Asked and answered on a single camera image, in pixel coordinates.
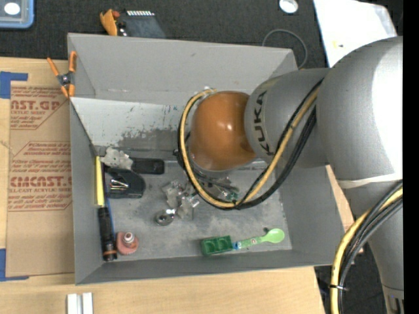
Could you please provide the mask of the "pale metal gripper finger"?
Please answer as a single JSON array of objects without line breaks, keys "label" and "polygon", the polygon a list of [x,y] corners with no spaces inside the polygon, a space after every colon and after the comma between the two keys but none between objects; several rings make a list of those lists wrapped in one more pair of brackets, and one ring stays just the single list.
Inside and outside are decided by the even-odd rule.
[{"label": "pale metal gripper finger", "polygon": [[170,207],[179,207],[182,197],[187,193],[185,186],[177,180],[165,184],[161,190],[166,195],[166,202]]},{"label": "pale metal gripper finger", "polygon": [[199,205],[200,200],[196,194],[183,195],[177,199],[177,216],[184,220],[194,218],[194,210]]}]

